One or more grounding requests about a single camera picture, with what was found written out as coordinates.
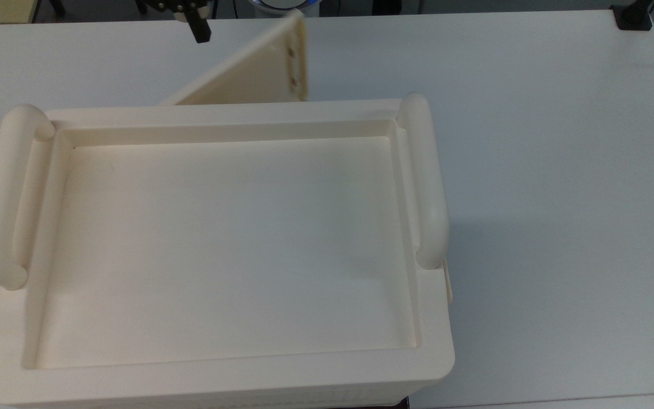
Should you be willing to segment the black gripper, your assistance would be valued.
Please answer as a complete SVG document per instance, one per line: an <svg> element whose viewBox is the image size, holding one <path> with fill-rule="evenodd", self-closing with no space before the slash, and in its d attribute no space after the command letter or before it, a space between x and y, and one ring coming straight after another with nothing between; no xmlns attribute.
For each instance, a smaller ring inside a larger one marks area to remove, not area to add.
<svg viewBox="0 0 654 409"><path fill-rule="evenodd" d="M213 1L150 1L150 7L156 11L171 11L174 18L187 22L198 44L208 43L211 28L207 19L211 17Z"/></svg>

